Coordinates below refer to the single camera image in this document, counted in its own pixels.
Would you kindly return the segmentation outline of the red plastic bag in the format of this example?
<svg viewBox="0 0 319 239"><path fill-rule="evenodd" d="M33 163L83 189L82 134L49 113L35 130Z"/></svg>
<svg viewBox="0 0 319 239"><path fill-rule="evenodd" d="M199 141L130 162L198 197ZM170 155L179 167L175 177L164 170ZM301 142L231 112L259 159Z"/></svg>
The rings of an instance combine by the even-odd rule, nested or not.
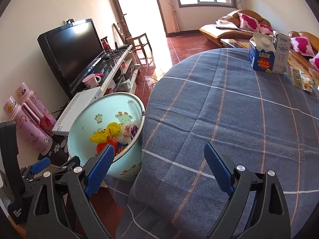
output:
<svg viewBox="0 0 319 239"><path fill-rule="evenodd" d="M118 142L115 138L109 138L106 142L101 142L99 144L97 144L96 146L96 155L99 155L99 153L101 153L103 151L103 149L108 146L111 145L114 148L114 153L115 155L117 154L117 145Z"/></svg>

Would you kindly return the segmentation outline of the yellow plastic bag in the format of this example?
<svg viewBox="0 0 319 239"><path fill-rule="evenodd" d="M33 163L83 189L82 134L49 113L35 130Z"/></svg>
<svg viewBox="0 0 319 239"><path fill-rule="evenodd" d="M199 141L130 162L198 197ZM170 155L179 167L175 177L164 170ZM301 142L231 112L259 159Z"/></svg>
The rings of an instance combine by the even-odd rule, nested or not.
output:
<svg viewBox="0 0 319 239"><path fill-rule="evenodd" d="M121 125L116 122L111 122L106 128L96 131L92 136L89 137L91 142L97 144L106 142L109 138L116 138L121 131Z"/></svg>

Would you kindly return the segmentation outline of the white plastic bag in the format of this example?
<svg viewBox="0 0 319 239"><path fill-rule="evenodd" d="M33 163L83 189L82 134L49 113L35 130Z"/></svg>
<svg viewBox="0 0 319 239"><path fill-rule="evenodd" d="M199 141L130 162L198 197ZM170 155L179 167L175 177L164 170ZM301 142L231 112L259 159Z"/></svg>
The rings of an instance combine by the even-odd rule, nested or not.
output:
<svg viewBox="0 0 319 239"><path fill-rule="evenodd" d="M129 144L131 142L131 130L134 127L133 121L121 123L121 131L117 136L117 141L121 144Z"/></svg>

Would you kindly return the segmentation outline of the crushed blue Look milk carton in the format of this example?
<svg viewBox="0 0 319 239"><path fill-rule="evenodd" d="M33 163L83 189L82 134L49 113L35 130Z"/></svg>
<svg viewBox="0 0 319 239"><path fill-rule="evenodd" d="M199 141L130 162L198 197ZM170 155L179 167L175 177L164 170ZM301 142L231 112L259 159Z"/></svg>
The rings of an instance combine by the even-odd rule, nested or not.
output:
<svg viewBox="0 0 319 239"><path fill-rule="evenodd" d="M125 150L125 148L128 146L128 143L123 144L121 142L117 142L117 146L115 148L115 156L119 155L119 153L121 153L123 150Z"/></svg>

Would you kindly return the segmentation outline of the purple plastic wrapper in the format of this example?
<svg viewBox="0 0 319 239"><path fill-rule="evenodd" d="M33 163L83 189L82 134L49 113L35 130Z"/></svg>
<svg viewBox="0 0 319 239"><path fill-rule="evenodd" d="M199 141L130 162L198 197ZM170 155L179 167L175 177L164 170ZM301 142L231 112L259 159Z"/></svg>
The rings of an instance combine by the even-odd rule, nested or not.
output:
<svg viewBox="0 0 319 239"><path fill-rule="evenodd" d="M137 133L138 133L138 126L133 125L131 128L131 140L136 136Z"/></svg>

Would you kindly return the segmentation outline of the pink thermos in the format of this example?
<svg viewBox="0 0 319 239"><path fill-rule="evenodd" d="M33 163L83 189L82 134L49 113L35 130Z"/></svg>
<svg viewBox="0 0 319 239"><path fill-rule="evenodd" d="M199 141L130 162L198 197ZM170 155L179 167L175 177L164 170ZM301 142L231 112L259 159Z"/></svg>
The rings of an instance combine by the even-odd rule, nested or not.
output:
<svg viewBox="0 0 319 239"><path fill-rule="evenodd" d="M10 121L15 121L18 133L28 141L41 155L46 155L51 146L52 138L40 127L40 118L26 104L19 104L10 96L3 107Z"/></svg>
<svg viewBox="0 0 319 239"><path fill-rule="evenodd" d="M53 136L54 132L52 129L57 120L44 106L36 92L31 90L27 84L23 82L17 88L16 96L18 97L20 103L26 103L28 105L30 112L37 117L34 118L34 120L40 126L40 128L49 136Z"/></svg>

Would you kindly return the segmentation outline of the white set-top box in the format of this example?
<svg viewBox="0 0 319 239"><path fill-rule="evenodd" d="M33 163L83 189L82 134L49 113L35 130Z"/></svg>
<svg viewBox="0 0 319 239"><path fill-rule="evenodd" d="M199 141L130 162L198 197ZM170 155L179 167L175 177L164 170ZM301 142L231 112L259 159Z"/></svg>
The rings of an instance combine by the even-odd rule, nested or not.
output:
<svg viewBox="0 0 319 239"><path fill-rule="evenodd" d="M78 92L58 118L57 123L52 129L54 134L68 136L76 118L88 105L98 100L101 96L102 89L99 86Z"/></svg>

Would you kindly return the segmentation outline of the blue plaid tablecloth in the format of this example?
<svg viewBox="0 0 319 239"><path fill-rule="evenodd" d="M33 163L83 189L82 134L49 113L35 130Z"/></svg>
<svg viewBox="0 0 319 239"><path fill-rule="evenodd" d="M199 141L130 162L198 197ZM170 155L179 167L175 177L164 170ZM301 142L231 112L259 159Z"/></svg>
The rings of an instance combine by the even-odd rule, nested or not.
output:
<svg viewBox="0 0 319 239"><path fill-rule="evenodd" d="M116 238L207 235L228 199L204 159L207 142L250 171L273 170L291 233L301 230L318 203L318 90L254 71L248 50L230 48L193 55L155 85L135 182L107 178L124 208Z"/></svg>

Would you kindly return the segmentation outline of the pink thermos rear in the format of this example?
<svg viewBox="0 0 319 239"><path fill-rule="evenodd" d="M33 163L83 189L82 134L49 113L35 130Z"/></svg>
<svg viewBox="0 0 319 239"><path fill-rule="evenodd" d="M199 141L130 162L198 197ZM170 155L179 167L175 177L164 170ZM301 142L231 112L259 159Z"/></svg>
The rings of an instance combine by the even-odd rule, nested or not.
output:
<svg viewBox="0 0 319 239"><path fill-rule="evenodd" d="M30 112L37 117L34 118L34 120L40 126L40 128L49 136L53 136L54 132L52 129L57 120L44 106L36 92L31 90L27 84L23 82L17 88L16 96L18 97L20 103L26 103L28 105Z"/></svg>

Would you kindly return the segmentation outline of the pink mug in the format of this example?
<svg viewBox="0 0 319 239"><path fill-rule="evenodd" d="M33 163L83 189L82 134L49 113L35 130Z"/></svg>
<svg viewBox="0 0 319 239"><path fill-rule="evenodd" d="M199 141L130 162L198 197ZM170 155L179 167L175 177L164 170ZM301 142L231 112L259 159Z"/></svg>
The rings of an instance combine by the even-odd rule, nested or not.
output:
<svg viewBox="0 0 319 239"><path fill-rule="evenodd" d="M82 83L87 87L87 88L95 88L99 85L101 82L102 78L101 76L97 74L90 74L86 76L83 80Z"/></svg>

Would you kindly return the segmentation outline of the white TV stand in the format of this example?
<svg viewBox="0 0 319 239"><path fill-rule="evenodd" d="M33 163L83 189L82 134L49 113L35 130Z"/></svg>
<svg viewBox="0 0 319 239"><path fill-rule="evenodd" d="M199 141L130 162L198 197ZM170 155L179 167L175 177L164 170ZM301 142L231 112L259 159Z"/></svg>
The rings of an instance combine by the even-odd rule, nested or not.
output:
<svg viewBox="0 0 319 239"><path fill-rule="evenodd" d="M114 92L128 92L135 94L136 79L141 65L137 62L137 56L132 45L123 45L115 51L106 53L109 58L102 61L104 74L99 83L102 95Z"/></svg>

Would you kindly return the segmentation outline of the orange white snack packet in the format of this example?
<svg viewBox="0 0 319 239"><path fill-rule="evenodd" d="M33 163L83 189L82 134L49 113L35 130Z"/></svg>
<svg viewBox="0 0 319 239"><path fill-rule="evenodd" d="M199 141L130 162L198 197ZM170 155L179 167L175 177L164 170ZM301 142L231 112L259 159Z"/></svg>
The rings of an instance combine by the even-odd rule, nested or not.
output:
<svg viewBox="0 0 319 239"><path fill-rule="evenodd" d="M302 75L302 80L303 80L303 90L306 91L306 92L312 93L313 92L313 88L312 88L312 80L311 80L311 78L308 75L303 74Z"/></svg>

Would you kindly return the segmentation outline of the black flat screen television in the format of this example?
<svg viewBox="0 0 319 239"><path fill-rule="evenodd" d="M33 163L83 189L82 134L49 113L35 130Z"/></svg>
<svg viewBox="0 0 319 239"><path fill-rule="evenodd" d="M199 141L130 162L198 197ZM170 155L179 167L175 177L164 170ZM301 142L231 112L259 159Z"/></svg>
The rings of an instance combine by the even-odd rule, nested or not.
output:
<svg viewBox="0 0 319 239"><path fill-rule="evenodd" d="M84 88L82 80L105 56L91 18L65 24L37 38L50 69L69 98Z"/></svg>

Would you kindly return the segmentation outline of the tall white milk carton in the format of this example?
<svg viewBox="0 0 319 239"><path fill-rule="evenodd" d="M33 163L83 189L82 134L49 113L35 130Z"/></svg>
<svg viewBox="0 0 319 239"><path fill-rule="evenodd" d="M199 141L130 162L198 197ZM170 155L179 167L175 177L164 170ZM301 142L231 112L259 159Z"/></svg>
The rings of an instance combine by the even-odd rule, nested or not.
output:
<svg viewBox="0 0 319 239"><path fill-rule="evenodd" d="M283 74L289 57L290 37L278 31L273 31L273 44L276 52L272 73Z"/></svg>

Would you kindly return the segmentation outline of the wooden chair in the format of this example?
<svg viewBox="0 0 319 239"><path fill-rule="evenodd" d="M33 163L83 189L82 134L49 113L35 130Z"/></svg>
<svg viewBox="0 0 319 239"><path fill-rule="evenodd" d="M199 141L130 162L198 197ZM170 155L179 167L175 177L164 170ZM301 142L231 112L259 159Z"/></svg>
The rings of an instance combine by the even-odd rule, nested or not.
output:
<svg viewBox="0 0 319 239"><path fill-rule="evenodd" d="M132 50L136 53L138 53L138 51L142 52L143 57L141 61L143 65L155 65L153 50L146 33L133 37L124 20L113 23L112 25L124 44L131 45Z"/></svg>

